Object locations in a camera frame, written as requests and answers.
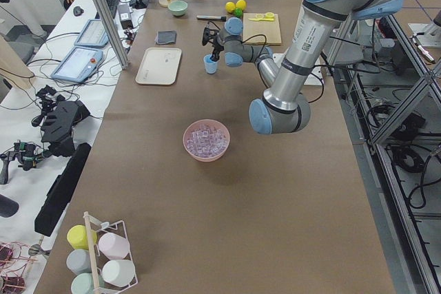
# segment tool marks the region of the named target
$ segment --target white tray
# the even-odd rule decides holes
[[[135,81],[141,85],[171,85],[176,80],[182,50],[179,48],[148,48]]]

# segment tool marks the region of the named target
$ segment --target blue cup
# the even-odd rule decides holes
[[[205,65],[205,71],[207,74],[214,74],[216,70],[218,69],[218,63],[217,61],[213,61],[210,58],[212,57],[211,54],[207,54],[204,56],[204,65]]]

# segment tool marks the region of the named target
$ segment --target tablet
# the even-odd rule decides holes
[[[50,75],[53,79],[83,82],[90,77],[103,60],[103,51],[95,48],[73,48]]]
[[[103,48],[108,42],[109,37],[107,37],[101,20],[88,20],[74,45],[86,48]]]

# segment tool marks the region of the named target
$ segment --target aluminum rail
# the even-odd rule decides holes
[[[101,21],[103,22],[104,29],[107,32],[107,36],[109,37],[110,45],[112,45],[115,55],[118,58],[119,63],[123,69],[127,68],[129,65],[129,61],[127,59],[127,54],[123,46],[121,45],[121,40],[118,35],[118,31],[115,28],[115,24],[113,22],[113,17],[110,14],[109,7],[107,6],[107,2],[105,0],[93,0],[96,10],[99,13]]]

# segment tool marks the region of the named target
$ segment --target black box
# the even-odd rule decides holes
[[[123,29],[133,28],[132,16],[130,15],[130,7],[126,3],[118,5],[119,21]]]

